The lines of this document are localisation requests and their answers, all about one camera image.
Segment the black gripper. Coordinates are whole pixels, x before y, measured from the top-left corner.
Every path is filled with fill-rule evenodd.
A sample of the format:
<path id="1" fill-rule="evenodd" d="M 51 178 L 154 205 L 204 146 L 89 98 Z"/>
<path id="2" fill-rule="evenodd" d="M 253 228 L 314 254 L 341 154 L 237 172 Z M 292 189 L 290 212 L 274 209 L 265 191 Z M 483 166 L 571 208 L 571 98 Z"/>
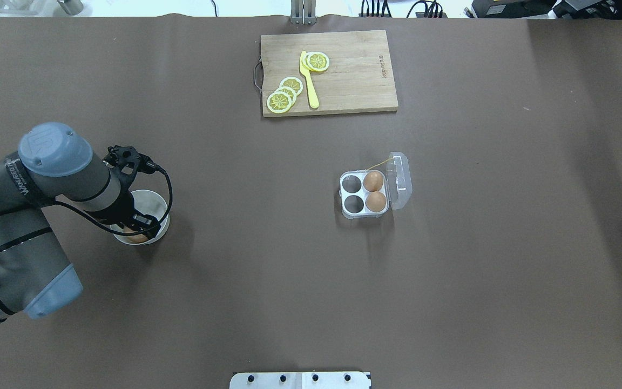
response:
<path id="1" fill-rule="evenodd" d="M 130 227 L 137 234 L 145 234 L 149 239 L 153 239 L 156 238 L 161 225 L 153 215 L 135 213 L 129 222 L 126 222 L 125 227 Z"/>

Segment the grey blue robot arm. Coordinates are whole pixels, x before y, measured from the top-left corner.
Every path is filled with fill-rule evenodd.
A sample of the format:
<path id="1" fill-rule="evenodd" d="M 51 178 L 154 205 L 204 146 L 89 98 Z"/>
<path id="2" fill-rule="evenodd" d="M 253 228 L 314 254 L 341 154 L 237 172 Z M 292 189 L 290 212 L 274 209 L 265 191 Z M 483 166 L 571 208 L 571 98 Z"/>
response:
<path id="1" fill-rule="evenodd" d="M 136 207 L 137 174 L 164 168 L 134 147 L 109 147 L 100 158 L 60 122 L 34 126 L 0 160 L 0 324 L 18 312 L 40 319 L 76 300 L 83 286 L 43 209 L 61 206 L 118 237 L 162 236 L 173 204 L 158 214 Z"/>

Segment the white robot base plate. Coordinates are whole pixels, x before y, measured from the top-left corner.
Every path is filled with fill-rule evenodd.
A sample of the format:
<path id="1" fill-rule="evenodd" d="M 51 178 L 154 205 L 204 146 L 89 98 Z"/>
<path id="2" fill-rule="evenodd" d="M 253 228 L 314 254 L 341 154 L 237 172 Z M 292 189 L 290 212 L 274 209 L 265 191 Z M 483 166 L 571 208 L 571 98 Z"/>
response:
<path id="1" fill-rule="evenodd" d="M 299 371 L 239 372 L 229 388 L 371 388 L 370 372 Z"/>

